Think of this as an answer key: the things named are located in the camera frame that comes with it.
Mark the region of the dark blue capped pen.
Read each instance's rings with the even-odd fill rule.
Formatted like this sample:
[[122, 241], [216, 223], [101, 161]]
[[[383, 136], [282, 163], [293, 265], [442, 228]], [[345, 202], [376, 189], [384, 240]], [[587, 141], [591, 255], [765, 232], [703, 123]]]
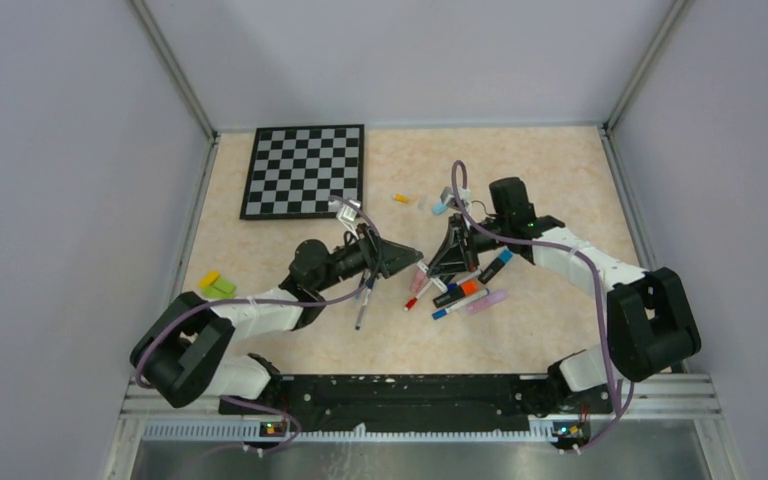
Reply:
[[358, 315], [354, 324], [354, 329], [356, 331], [359, 331], [362, 328], [362, 323], [365, 319], [366, 312], [368, 309], [368, 304], [370, 301], [370, 297], [372, 295], [372, 292], [374, 290], [374, 285], [376, 283], [376, 276], [371, 276], [369, 279], [367, 279], [364, 283], [364, 292], [361, 296], [359, 296], [360, 299], [360, 307], [358, 311]]

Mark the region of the light blue tape cap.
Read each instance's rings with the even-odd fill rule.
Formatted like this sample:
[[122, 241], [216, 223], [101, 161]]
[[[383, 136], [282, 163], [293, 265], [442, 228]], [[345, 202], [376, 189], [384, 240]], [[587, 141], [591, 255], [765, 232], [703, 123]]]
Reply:
[[444, 214], [447, 209], [448, 207], [445, 204], [438, 203], [431, 208], [431, 212], [433, 215], [438, 216]]

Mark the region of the grey capped white marker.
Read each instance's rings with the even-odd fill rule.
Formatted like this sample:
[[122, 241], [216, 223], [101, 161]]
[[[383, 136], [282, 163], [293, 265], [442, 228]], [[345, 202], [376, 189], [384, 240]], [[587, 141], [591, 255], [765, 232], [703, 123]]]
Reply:
[[436, 289], [438, 289], [441, 293], [446, 293], [448, 291], [448, 284], [444, 281], [442, 281], [439, 277], [433, 277], [429, 274], [429, 267], [428, 265], [420, 260], [417, 262], [418, 270], [421, 271], [424, 275], [424, 280], [422, 283], [422, 288], [426, 288], [429, 286], [434, 286]]

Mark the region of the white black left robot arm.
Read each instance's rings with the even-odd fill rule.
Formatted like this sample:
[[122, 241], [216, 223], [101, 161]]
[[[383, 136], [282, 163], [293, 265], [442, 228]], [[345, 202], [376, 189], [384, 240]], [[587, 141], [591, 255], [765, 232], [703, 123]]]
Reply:
[[281, 397], [277, 370], [255, 354], [228, 357], [231, 344], [300, 330], [330, 306], [323, 291], [362, 273], [389, 278], [422, 258], [422, 252], [376, 235], [333, 249], [306, 240], [296, 247], [287, 277], [264, 293], [208, 301], [183, 292], [133, 348], [135, 382], [173, 408], [215, 395], [239, 398], [255, 412], [268, 413]]

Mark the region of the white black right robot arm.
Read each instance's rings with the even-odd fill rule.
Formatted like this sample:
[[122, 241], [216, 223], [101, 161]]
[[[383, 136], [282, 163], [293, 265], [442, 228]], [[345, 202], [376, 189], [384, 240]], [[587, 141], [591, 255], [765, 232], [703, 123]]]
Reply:
[[494, 211], [477, 222], [468, 189], [451, 183], [441, 193], [453, 209], [447, 232], [430, 261], [430, 277], [472, 272], [479, 255], [506, 249], [564, 277], [596, 303], [599, 340], [548, 369], [546, 397], [572, 412], [587, 390], [605, 386], [613, 405], [618, 383], [641, 382], [700, 352], [701, 336], [680, 276], [667, 267], [645, 270], [579, 238], [559, 219], [537, 215], [525, 183], [516, 177], [489, 186]]

